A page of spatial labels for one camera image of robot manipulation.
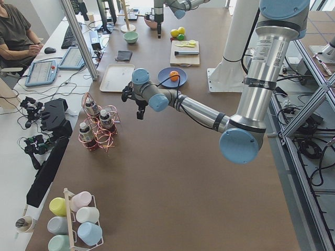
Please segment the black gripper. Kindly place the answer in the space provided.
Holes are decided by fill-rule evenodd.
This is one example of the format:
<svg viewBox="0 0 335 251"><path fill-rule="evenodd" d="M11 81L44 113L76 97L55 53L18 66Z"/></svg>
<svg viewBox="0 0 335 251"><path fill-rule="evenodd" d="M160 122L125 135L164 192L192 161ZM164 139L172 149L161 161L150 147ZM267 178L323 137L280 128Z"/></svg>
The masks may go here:
<svg viewBox="0 0 335 251"><path fill-rule="evenodd" d="M161 39L161 26L164 21L164 11L158 10L156 12L155 10L152 10L150 12L146 12L145 18L154 20L157 23L158 38Z"/></svg>
<svg viewBox="0 0 335 251"><path fill-rule="evenodd" d="M140 97L137 97L135 91L133 90L133 82L130 81L122 90L121 99L123 102L126 102L128 99L131 99L136 102L138 105L137 119L143 120L144 111L147 106L147 102Z"/></svg>

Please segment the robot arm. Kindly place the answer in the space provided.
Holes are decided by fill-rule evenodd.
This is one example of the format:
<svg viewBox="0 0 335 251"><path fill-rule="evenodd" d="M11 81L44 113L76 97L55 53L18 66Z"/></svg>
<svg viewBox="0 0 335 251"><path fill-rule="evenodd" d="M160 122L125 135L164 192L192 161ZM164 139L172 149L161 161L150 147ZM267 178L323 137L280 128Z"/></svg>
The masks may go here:
<svg viewBox="0 0 335 251"><path fill-rule="evenodd" d="M187 11L193 10L201 4L208 3L209 0L154 0L153 13L154 21L157 23L158 38L161 38L162 23L164 22L164 5L169 7L177 19L185 16Z"/></svg>
<svg viewBox="0 0 335 251"><path fill-rule="evenodd" d="M309 1L238 1L228 27L217 17L215 38L203 50L205 59L223 54L219 64L205 74L191 70L190 85L164 88L138 68L122 91L122 100L133 100L137 116L171 107L220 133L222 155L236 164L254 160L263 145L264 118L290 42L307 29Z"/></svg>

